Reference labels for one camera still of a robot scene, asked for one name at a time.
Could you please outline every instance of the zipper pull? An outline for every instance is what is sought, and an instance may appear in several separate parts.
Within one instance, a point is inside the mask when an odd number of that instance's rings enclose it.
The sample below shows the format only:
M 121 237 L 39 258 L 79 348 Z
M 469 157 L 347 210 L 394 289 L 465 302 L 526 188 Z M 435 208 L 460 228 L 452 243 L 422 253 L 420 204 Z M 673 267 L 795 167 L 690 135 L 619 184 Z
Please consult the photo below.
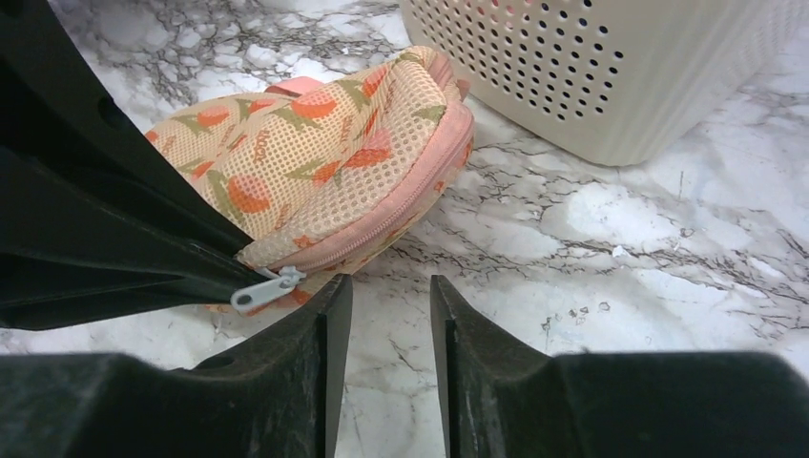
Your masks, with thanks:
M 230 304 L 238 312 L 247 313 L 282 298 L 291 293 L 295 286 L 306 278 L 306 274 L 291 265 L 282 267 L 278 274 L 269 269 L 260 269 L 258 272 L 271 280 L 241 288 L 233 293 L 233 296 L 230 297 Z

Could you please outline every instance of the mesh laundry bag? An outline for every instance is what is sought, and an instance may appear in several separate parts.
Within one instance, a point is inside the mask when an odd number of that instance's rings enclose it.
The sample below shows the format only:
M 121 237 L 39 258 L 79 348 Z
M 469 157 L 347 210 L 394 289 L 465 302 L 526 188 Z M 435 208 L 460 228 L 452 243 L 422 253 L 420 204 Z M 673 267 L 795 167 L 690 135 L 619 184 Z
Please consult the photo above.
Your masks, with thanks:
M 231 301 L 248 315 L 303 304 L 356 272 L 435 203 L 471 151 L 467 86 L 430 48 L 308 86 L 198 103 L 146 134 L 255 240 L 237 259 L 269 280 Z

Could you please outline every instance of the white plastic basket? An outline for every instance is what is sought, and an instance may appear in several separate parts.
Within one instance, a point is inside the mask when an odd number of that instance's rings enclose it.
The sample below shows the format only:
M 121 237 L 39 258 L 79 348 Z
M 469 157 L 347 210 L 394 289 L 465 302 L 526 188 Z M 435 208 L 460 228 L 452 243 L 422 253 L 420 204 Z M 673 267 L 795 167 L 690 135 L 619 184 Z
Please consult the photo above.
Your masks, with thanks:
M 586 160 L 646 160 L 773 57 L 806 0 L 402 0 L 471 93 Z

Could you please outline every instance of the pink fabric trim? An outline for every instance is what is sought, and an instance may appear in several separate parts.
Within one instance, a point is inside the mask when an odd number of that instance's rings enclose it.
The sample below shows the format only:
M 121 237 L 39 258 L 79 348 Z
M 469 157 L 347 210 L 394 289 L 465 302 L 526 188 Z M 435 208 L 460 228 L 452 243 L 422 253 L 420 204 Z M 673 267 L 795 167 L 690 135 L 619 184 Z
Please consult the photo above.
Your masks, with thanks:
M 287 79 L 285 81 L 281 81 L 280 83 L 274 84 L 264 91 L 266 93 L 292 95 L 297 97 L 310 91 L 314 91 L 322 85 L 323 83 L 317 79 L 310 78 L 308 76 L 298 76 L 297 78 Z

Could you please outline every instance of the marble floor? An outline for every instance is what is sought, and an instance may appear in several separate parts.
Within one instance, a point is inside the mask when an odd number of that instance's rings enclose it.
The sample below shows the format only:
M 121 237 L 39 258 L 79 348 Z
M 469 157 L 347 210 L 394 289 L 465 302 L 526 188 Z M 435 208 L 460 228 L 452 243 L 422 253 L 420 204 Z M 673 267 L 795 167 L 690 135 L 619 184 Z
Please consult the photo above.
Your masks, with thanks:
M 407 46 L 395 2 L 52 0 L 138 128 Z M 443 456 L 432 274 L 548 352 L 757 349 L 809 376 L 809 27 L 662 155 L 585 163 L 475 100 L 467 169 L 355 280 L 340 457 Z M 44 333 L 10 353 L 123 351 L 189 367 L 276 321 L 186 306 Z

